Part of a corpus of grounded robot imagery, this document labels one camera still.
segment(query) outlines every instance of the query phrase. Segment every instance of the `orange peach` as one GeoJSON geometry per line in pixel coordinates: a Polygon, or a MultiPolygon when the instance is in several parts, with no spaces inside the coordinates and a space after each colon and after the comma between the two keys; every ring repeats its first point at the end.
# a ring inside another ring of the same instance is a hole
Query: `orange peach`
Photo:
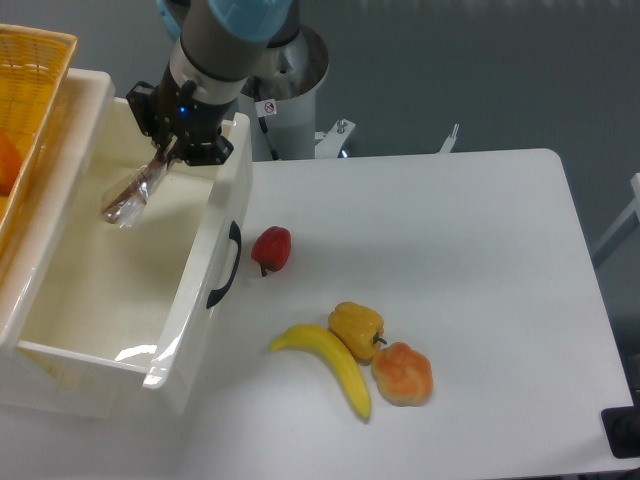
{"type": "Polygon", "coordinates": [[[379,350],[371,372],[380,394],[394,405],[422,405],[433,390],[431,363],[406,343],[396,342],[379,350]]]}

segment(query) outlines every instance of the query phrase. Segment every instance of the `yellow bell pepper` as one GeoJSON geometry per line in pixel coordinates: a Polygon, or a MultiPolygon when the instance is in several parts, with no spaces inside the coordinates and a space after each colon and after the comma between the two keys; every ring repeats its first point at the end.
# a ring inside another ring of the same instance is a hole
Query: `yellow bell pepper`
{"type": "Polygon", "coordinates": [[[329,328],[356,359],[365,362],[373,358],[380,343],[387,343],[380,314],[357,303],[339,304],[329,315],[329,328]]]}

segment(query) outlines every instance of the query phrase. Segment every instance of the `orange fruit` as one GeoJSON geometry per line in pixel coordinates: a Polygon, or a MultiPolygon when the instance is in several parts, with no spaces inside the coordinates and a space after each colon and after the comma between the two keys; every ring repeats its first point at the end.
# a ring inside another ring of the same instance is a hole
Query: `orange fruit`
{"type": "Polygon", "coordinates": [[[0,195],[9,195],[20,173],[22,157],[15,145],[0,131],[0,195]]]}
{"type": "Polygon", "coordinates": [[[394,405],[422,405],[433,390],[431,362],[403,342],[378,350],[371,373],[380,394],[394,405]]]}

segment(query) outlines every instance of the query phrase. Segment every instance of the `metal bracket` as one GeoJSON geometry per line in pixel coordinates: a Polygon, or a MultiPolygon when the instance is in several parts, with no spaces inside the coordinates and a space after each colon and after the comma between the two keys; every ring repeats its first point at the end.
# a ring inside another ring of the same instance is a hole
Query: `metal bracket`
{"type": "Polygon", "coordinates": [[[316,158],[338,158],[356,124],[344,118],[328,132],[316,132],[316,158]]]}
{"type": "Polygon", "coordinates": [[[640,225],[640,173],[631,179],[634,199],[594,244],[591,262],[598,268],[640,225]]]}

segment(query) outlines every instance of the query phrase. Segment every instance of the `warning sticker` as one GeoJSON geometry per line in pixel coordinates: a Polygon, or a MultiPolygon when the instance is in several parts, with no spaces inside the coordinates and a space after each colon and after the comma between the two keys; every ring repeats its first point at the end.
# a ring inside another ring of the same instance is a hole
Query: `warning sticker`
{"type": "Polygon", "coordinates": [[[269,100],[256,102],[256,113],[258,114],[258,117],[268,117],[269,115],[275,115],[276,113],[278,113],[276,101],[271,98],[269,100]]]}

